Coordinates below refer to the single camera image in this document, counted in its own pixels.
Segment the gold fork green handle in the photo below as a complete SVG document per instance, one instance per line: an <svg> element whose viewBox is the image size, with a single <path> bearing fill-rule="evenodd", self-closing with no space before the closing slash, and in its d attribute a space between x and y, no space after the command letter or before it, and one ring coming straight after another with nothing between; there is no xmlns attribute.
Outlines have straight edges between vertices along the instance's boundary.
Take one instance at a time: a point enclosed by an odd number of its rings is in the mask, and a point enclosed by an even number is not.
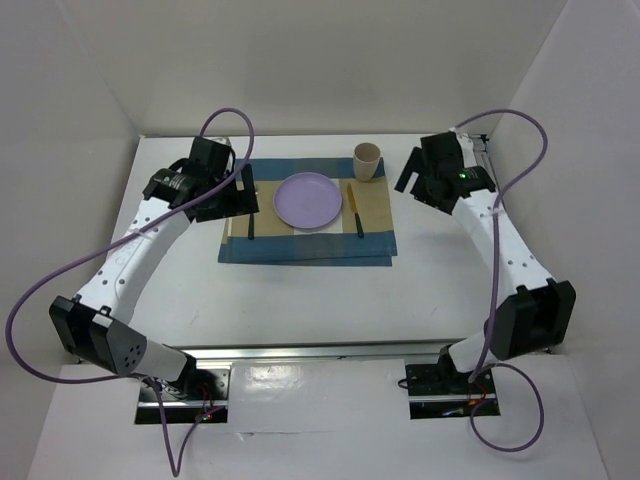
<svg viewBox="0 0 640 480"><path fill-rule="evenodd" d="M248 240L254 240L255 239L255 214L254 213L251 213L249 215L248 228L247 228L247 238L248 238Z"/></svg>

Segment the beige cup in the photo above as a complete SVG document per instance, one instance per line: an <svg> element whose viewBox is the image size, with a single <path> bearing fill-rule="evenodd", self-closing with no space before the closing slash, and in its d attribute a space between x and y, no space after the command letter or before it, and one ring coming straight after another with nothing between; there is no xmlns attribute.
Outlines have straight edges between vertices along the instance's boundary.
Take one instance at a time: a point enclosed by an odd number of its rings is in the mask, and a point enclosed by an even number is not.
<svg viewBox="0 0 640 480"><path fill-rule="evenodd" d="M370 181L378 168L381 159L379 147L373 143L360 143L354 148L353 170L355 178L360 182Z"/></svg>

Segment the purple plate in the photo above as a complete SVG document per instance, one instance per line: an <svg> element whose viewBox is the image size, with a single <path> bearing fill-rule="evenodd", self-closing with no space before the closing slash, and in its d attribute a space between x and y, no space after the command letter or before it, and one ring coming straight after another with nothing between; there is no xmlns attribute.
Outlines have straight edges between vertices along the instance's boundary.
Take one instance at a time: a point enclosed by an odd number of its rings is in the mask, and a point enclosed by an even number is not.
<svg viewBox="0 0 640 480"><path fill-rule="evenodd" d="M342 210L338 185L329 177L303 172L284 179L273 194L276 215L287 225L313 230L330 224Z"/></svg>

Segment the blue beige white placemat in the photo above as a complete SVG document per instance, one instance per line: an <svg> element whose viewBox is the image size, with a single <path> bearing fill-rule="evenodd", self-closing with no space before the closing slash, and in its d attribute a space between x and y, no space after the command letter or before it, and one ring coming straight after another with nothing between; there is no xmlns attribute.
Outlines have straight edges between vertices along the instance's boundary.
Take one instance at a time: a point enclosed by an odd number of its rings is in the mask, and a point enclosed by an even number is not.
<svg viewBox="0 0 640 480"><path fill-rule="evenodd" d="M248 240L249 215L226 221L218 261L226 264L299 266L390 266L397 255L389 186L383 162L373 179L359 182L352 159L262 158L250 162L257 189L255 239ZM273 194L287 177L315 172L332 179L343 197L338 217L319 230L299 230L284 223L273 208ZM347 197L352 184L364 238L357 235Z"/></svg>

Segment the gold knife green handle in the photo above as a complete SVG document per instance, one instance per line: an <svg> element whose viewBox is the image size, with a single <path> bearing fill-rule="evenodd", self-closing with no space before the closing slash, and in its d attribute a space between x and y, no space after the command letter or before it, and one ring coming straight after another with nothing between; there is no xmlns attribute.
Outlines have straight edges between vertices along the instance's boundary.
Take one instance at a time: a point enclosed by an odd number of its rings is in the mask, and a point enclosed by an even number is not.
<svg viewBox="0 0 640 480"><path fill-rule="evenodd" d="M348 183L347 185L347 197L348 197L350 209L354 215L357 235L360 239L362 239L364 238L364 229L363 229L361 218L358 212L357 203L355 200L355 195L354 195L354 191L351 183Z"/></svg>

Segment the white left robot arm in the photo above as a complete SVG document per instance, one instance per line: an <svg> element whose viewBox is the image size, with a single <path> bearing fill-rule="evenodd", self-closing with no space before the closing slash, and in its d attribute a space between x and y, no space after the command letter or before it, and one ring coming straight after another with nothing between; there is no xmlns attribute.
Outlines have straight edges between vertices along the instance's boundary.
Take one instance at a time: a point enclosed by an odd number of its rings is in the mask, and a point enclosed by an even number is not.
<svg viewBox="0 0 640 480"><path fill-rule="evenodd" d="M49 315L65 350L120 377L151 377L176 399L214 393L218 378L196 359L130 327L136 304L173 243L194 222L258 212L252 168L239 179L229 140L197 137L187 157L151 176L127 230L72 298L57 297Z"/></svg>

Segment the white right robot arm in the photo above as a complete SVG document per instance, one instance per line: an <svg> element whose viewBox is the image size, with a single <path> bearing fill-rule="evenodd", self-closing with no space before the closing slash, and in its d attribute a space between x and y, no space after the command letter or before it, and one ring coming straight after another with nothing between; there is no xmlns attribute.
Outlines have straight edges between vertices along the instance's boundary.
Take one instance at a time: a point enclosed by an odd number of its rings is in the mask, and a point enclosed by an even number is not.
<svg viewBox="0 0 640 480"><path fill-rule="evenodd" d="M478 368L564 341L576 291L534 257L481 166L467 166L454 132L421 138L395 186L455 219L492 275L488 319L480 332L441 349L433 376L448 392L460 391Z"/></svg>

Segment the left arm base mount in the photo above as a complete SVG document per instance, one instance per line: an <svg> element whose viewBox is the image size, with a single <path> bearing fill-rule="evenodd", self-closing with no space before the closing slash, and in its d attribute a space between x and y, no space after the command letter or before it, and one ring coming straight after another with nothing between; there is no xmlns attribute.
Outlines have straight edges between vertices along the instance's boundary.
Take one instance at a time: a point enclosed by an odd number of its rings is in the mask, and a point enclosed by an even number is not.
<svg viewBox="0 0 640 480"><path fill-rule="evenodd" d="M168 425L192 424L201 416L203 424L226 424L228 421L228 395L231 383L231 364L205 362L209 376L196 383L188 393L160 382L160 394ZM136 425L160 425L161 416L153 389L143 384L134 416Z"/></svg>

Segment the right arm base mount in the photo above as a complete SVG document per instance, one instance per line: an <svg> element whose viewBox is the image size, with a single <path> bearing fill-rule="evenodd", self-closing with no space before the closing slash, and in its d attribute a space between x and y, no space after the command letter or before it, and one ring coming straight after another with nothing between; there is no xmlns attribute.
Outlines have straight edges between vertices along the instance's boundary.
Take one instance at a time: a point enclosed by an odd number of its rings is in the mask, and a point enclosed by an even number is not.
<svg viewBox="0 0 640 480"><path fill-rule="evenodd" d="M407 392L412 420L500 416L496 387L491 373L473 383L468 374L446 377L436 364L407 364L397 386Z"/></svg>

